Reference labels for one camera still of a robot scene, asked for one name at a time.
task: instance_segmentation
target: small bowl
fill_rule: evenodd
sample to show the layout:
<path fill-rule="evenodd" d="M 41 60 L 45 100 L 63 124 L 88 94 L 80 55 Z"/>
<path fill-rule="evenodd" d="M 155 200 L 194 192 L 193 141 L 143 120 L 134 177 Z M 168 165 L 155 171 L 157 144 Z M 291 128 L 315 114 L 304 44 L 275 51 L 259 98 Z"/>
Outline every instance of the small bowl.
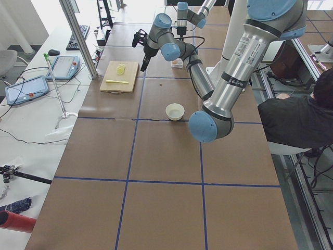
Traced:
<path fill-rule="evenodd" d="M 178 103 L 169 104 L 165 109 L 166 115 L 172 121 L 180 120 L 183 117 L 184 112 L 184 107 Z"/>

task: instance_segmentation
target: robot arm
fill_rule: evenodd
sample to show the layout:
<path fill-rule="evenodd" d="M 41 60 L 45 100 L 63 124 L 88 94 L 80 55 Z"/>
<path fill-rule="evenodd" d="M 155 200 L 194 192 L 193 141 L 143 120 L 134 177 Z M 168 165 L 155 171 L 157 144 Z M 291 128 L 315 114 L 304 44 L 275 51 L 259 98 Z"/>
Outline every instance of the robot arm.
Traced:
<path fill-rule="evenodd" d="M 231 109 L 269 44 L 272 41 L 294 39 L 305 32 L 307 2 L 248 0 L 244 34 L 224 72 L 221 72 L 216 88 L 204 70 L 195 47 L 174 38 L 170 17 L 166 14 L 156 16 L 149 35 L 146 34 L 142 39 L 145 58 L 149 62 L 150 57 L 160 49 L 166 60 L 172 61 L 179 57 L 187 65 L 195 88 L 203 99 L 203 110 L 192 114 L 189 120 L 189 128 L 195 139 L 211 142 L 232 131 L 234 120 Z M 205 1 L 204 5 L 207 3 L 214 4 L 215 1 Z M 144 71 L 147 65 L 144 60 L 141 70 Z"/>

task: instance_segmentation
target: black cloth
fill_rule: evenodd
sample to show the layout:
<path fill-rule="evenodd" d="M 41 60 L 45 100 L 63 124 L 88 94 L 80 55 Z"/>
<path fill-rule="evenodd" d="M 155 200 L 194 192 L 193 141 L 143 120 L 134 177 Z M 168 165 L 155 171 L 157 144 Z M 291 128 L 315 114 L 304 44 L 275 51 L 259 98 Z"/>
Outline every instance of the black cloth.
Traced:
<path fill-rule="evenodd" d="M 333 110 L 319 107 L 309 96 L 268 99 L 258 110 L 270 142 L 300 148 L 333 143 Z"/>

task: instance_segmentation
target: cutting board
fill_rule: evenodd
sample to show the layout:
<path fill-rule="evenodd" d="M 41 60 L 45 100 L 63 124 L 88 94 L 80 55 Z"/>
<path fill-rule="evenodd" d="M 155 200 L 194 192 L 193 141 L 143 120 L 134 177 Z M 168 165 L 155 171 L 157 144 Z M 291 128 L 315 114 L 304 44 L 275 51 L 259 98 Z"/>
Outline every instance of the cutting board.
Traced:
<path fill-rule="evenodd" d="M 119 64 L 125 64 L 124 74 L 117 74 Z M 132 93 L 139 63 L 136 61 L 110 61 L 99 90 L 102 92 Z M 129 83 L 107 83 L 106 80 L 127 81 Z"/>

